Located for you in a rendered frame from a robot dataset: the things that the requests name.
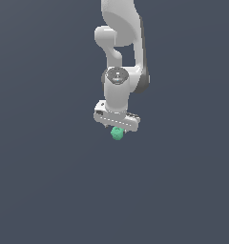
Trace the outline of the green ball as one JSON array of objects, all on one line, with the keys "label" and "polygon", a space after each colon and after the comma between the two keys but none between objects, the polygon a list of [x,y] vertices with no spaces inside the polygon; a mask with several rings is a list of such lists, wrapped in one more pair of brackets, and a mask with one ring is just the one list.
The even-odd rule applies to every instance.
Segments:
[{"label": "green ball", "polygon": [[121,140],[123,138],[124,130],[118,127],[113,127],[111,130],[111,136],[114,140]]}]

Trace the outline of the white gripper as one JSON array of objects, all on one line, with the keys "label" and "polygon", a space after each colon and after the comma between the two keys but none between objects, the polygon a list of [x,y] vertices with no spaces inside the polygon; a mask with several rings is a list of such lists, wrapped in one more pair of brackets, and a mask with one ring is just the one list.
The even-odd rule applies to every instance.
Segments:
[{"label": "white gripper", "polygon": [[106,101],[99,100],[94,107],[94,120],[105,127],[114,126],[126,132],[136,132],[140,117],[127,111],[112,112],[106,109]]}]

